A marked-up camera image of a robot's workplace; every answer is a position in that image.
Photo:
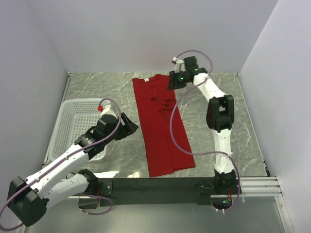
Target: red pants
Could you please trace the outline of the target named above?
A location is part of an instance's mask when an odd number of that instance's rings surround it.
[[[193,157],[181,152],[170,135],[170,117],[176,99],[174,91],[167,90],[169,79],[160,74],[145,80],[132,79],[150,177],[195,167]],[[173,132],[177,143],[191,151],[178,109]]]

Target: marble surface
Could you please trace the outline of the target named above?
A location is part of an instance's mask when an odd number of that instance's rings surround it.
[[[120,105],[121,110],[140,126],[132,78],[144,79],[154,75],[155,73],[150,72],[74,73],[66,100],[112,98]],[[215,73],[212,79],[222,91],[231,94],[235,100],[235,122],[231,134],[231,147],[232,157],[240,174],[242,176],[267,176],[237,74]],[[188,84],[186,88],[175,90],[176,98],[191,87],[192,84]],[[198,89],[194,89],[182,99],[179,111],[192,151],[213,151],[213,136],[205,120],[207,102]],[[184,169],[162,177],[214,176],[215,155],[195,156],[194,159],[195,168]],[[109,143],[107,154],[102,160],[88,162],[81,168],[88,168],[94,173],[108,172],[108,176],[120,178],[149,177],[141,128],[130,137]]]

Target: white wall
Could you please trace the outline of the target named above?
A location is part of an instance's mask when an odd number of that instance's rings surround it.
[[[0,7],[0,205],[10,181],[39,170],[68,75],[24,0]],[[9,210],[1,223],[13,227]]]
[[[279,0],[241,71],[263,156],[296,232],[311,226],[311,1]]]
[[[28,1],[71,72],[168,71],[189,49],[210,55],[214,71],[239,72],[277,2]]]

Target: laundry basket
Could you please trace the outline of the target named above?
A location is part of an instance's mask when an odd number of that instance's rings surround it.
[[[100,100],[74,99],[62,103],[51,138],[50,160],[57,159],[74,144],[79,136],[85,134],[91,126],[96,125],[97,120],[101,117],[101,113],[97,110]],[[108,104],[110,104],[108,100],[102,102],[102,106]],[[104,151],[95,155],[91,161],[102,159],[105,153],[106,147]]]

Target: red connector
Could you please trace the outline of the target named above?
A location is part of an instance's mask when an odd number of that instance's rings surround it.
[[[99,105],[99,106],[97,107],[97,110],[100,111],[100,112],[102,112],[102,111],[104,110],[104,108],[103,108],[101,105]]]

